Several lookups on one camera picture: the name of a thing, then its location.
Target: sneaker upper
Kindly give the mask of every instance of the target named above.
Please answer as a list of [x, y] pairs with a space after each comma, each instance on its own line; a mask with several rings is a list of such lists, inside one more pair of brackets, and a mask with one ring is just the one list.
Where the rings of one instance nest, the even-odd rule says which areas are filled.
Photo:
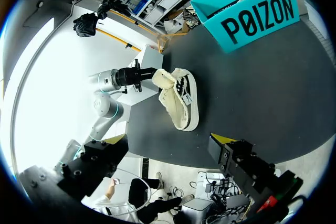
[[188, 79], [182, 71], [175, 69], [172, 74], [159, 69], [153, 76], [153, 83], [162, 88], [159, 101], [166, 107], [175, 127], [182, 130], [188, 126], [189, 112], [183, 96], [187, 93]]
[[163, 182], [163, 179], [162, 179], [162, 174], [160, 172], [156, 173], [155, 178], [160, 181], [159, 186], [158, 186], [158, 190], [164, 189], [164, 182]]

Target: shoe sole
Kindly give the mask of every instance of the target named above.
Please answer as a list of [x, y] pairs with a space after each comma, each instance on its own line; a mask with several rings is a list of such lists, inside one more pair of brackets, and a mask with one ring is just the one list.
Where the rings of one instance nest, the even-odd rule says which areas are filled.
[[188, 74], [189, 86], [190, 86], [190, 96], [191, 100], [191, 112], [190, 112], [190, 123], [188, 127], [182, 129], [182, 131], [193, 131], [198, 126], [200, 120], [198, 114], [198, 105], [197, 105], [197, 86], [194, 76], [186, 69], [183, 69]]

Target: yellow tag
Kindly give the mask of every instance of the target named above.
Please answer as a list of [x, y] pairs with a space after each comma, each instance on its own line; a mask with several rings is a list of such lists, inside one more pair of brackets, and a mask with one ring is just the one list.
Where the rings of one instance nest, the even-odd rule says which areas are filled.
[[213, 136], [221, 144], [227, 144], [227, 143], [231, 143], [231, 142], [236, 142], [237, 141], [237, 140], [234, 140], [232, 138], [228, 138], [228, 137], [217, 135], [215, 133], [211, 133], [211, 136]]
[[114, 136], [114, 137], [111, 137], [111, 138], [108, 138], [108, 139], [104, 139], [102, 141], [105, 141], [106, 143], [108, 144], [115, 144], [117, 143], [119, 140], [121, 140], [123, 137], [125, 136], [125, 134], [121, 134], [119, 136]]

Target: black mount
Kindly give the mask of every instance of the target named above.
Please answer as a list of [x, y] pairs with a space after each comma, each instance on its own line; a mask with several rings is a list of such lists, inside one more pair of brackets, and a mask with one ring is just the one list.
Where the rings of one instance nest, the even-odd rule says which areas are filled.
[[246, 197], [255, 203], [244, 223], [276, 223], [288, 214], [288, 205], [303, 180], [287, 170], [274, 175], [275, 165], [259, 158], [245, 140], [223, 144], [210, 136], [208, 151], [224, 177], [231, 177]]
[[134, 85], [139, 92], [142, 91], [141, 81], [151, 79], [156, 72], [155, 68], [141, 69], [138, 59], [135, 59], [135, 66], [132, 68], [121, 68], [116, 75], [116, 82], [119, 86]]

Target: white wall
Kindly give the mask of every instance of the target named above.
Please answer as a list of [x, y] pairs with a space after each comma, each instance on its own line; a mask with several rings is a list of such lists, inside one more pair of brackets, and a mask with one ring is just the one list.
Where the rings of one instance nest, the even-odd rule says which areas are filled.
[[73, 11], [42, 50], [23, 88], [15, 125], [19, 171], [36, 164], [53, 167], [71, 139], [82, 143], [97, 119], [87, 77], [126, 67], [137, 55], [101, 33], [78, 37], [72, 21], [87, 10], [75, 6]]

